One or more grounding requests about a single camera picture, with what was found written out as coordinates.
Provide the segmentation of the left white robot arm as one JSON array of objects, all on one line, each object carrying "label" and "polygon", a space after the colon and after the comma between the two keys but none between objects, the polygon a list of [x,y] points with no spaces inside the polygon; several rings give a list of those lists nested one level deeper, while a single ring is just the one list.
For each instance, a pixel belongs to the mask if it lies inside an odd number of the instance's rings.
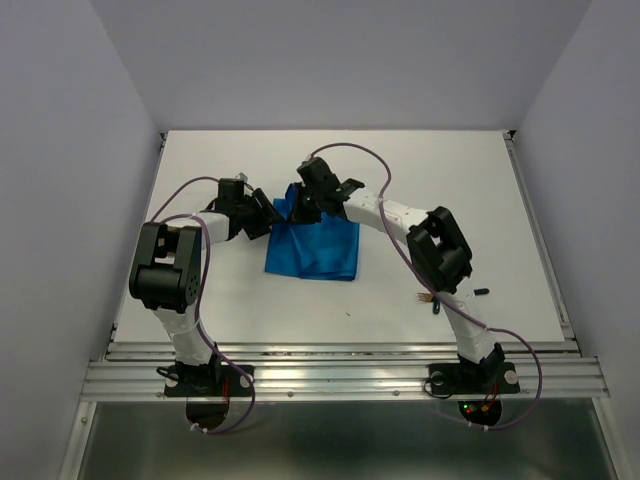
[{"label": "left white robot arm", "polygon": [[199,307],[211,261],[211,247],[243,232],[254,240],[283,220],[261,189],[240,178],[217,181],[217,196],[197,213],[155,215],[140,230],[130,295],[161,322],[175,360],[157,373],[167,396],[216,396],[238,376],[217,345],[205,336]]}]

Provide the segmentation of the blue cloth napkin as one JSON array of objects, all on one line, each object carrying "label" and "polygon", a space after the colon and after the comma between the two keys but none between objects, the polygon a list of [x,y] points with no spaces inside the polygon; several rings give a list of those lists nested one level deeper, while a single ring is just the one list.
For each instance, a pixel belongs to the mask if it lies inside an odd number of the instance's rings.
[{"label": "blue cloth napkin", "polygon": [[271,227],[264,271],[308,280],[352,281],[358,270],[360,226],[326,213],[314,224]]}]

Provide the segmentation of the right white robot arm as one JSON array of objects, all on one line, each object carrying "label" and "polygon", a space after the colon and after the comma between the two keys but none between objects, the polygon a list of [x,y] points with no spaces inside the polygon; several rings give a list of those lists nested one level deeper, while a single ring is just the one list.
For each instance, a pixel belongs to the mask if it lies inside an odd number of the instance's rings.
[{"label": "right white robot arm", "polygon": [[499,382],[505,355],[488,326],[474,317],[471,249],[453,214],[444,207],[425,211],[386,201],[364,183],[340,181],[320,157],[304,161],[297,173],[290,219],[311,224],[324,214],[386,234],[419,282],[434,292],[457,344],[454,378],[472,390]]}]

